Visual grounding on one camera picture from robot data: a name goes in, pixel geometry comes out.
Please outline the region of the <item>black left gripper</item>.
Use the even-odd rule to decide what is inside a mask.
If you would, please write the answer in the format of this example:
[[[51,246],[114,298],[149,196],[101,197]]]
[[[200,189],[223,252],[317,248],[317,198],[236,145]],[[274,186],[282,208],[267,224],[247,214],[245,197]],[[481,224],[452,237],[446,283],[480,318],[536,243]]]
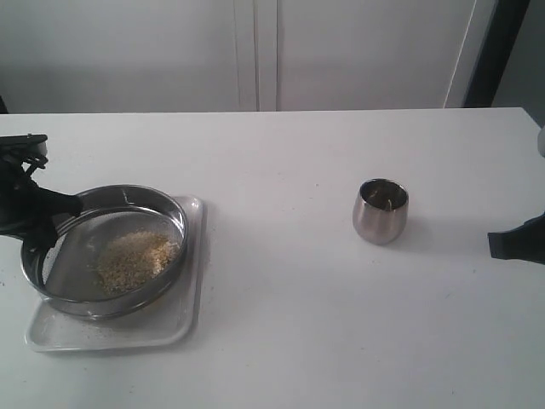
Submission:
[[[1,235],[20,237],[29,251],[48,251],[55,246],[51,217],[78,217],[82,212],[77,195],[37,188],[32,173],[42,167],[42,155],[1,156]]]

